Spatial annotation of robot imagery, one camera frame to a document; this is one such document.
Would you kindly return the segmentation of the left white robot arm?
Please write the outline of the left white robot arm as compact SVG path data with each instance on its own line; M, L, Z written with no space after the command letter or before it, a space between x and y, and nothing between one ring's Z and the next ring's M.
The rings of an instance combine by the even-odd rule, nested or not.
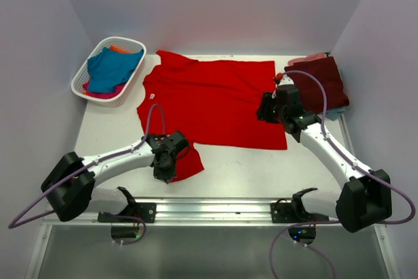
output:
M189 142L179 131L171 135L147 135L108 154L80 157L65 154L41 184L41 191L58 219L69 222L85 212L96 212L100 222L128 222L144 211L124 187L100 185L139 168L152 168L153 177L170 183L176 177L181 153Z

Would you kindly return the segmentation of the red t shirt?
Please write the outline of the red t shirt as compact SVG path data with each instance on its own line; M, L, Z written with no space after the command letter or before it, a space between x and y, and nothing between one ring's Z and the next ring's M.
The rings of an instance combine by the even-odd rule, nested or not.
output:
M191 145L207 144L262 150L286 150L280 124L259 121L256 111L263 93L274 89L273 61L199 61L157 51L161 58L143 81L146 96L137 108L146 125L150 107L151 133L180 131Z

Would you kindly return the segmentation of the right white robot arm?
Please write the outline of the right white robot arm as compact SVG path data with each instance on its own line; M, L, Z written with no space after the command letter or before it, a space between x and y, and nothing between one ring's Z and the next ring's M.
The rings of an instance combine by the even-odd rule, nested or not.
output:
M273 93L263 93L256 116L267 123L282 124L286 133L324 164L341 188L340 193L317 188L294 193L287 206L296 221L336 218L354 233L391 217L389 175L357 161L336 141L321 118L304 109L296 86L281 85Z

